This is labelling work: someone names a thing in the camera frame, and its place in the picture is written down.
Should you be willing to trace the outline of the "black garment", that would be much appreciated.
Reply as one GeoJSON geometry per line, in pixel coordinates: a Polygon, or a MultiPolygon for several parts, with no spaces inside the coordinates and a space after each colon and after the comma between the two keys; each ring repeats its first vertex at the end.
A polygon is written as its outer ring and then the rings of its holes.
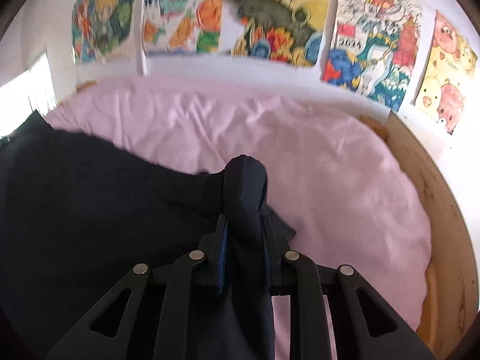
{"type": "Polygon", "coordinates": [[[255,158],[175,172],[38,114],[1,141],[1,357],[44,359],[135,265],[167,266],[227,219],[223,289],[190,303],[191,359],[273,359],[255,158]]]}

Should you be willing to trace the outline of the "window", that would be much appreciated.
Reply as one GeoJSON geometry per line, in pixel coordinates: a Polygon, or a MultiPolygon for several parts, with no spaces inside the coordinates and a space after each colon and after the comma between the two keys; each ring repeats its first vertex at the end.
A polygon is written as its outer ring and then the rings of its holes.
{"type": "Polygon", "coordinates": [[[1,137],[13,133],[34,111],[42,116],[58,105],[47,52],[1,86],[1,137]]]}

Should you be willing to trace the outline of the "city doodle 2024 drawing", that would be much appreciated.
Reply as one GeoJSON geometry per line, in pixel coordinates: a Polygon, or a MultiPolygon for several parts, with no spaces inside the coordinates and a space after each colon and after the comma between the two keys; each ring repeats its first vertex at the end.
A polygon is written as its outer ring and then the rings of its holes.
{"type": "Polygon", "coordinates": [[[337,0],[322,80],[395,111],[412,79],[422,8],[412,0],[337,0]]]}

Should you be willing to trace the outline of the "landscape hill drawing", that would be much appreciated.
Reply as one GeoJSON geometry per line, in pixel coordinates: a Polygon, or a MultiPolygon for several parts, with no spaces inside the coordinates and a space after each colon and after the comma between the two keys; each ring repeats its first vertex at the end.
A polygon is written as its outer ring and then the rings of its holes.
{"type": "Polygon", "coordinates": [[[329,0],[223,0],[219,52],[313,67],[328,6],[329,0]]]}

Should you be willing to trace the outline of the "blond boy drawing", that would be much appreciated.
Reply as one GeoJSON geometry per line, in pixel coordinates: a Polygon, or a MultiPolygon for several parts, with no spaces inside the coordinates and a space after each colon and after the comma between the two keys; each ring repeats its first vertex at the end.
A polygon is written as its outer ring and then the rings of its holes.
{"type": "Polygon", "coordinates": [[[71,22],[75,65],[134,56],[134,2],[76,0],[71,22]]]}

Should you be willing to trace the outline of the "orange fruit drawing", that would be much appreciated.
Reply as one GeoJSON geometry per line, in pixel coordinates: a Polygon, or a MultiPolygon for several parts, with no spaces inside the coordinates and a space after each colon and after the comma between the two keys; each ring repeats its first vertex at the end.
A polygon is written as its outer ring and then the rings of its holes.
{"type": "Polygon", "coordinates": [[[142,45],[147,56],[218,50],[223,0],[144,0],[142,45]]]}

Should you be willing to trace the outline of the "wooden bed frame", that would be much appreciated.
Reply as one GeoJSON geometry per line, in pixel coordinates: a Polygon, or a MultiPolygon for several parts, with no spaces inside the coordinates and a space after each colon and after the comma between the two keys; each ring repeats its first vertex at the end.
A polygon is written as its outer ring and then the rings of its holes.
{"type": "Polygon", "coordinates": [[[428,291],[416,332],[437,359],[448,359],[471,327],[479,305],[477,264],[465,220],[433,158],[397,114],[389,114],[384,123],[367,115],[359,120],[388,145],[429,217],[428,291]]]}

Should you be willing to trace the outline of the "yellow pink bears drawing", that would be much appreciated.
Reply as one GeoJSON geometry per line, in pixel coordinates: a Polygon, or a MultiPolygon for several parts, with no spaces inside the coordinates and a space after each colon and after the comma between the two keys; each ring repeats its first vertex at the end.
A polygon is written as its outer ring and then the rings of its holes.
{"type": "Polygon", "coordinates": [[[477,61],[468,39],[437,12],[425,75],[413,104],[449,135],[470,96],[477,61]]]}

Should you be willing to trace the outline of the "pink duvet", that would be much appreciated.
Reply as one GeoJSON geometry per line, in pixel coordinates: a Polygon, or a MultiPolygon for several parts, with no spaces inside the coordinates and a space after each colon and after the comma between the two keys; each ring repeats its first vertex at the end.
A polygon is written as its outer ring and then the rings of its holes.
{"type": "Polygon", "coordinates": [[[256,158],[269,205],[295,230],[293,247],[327,267],[357,268],[411,328],[420,325],[431,223],[385,142],[354,117],[278,96],[139,81],[88,88],[46,120],[181,172],[256,158]]]}

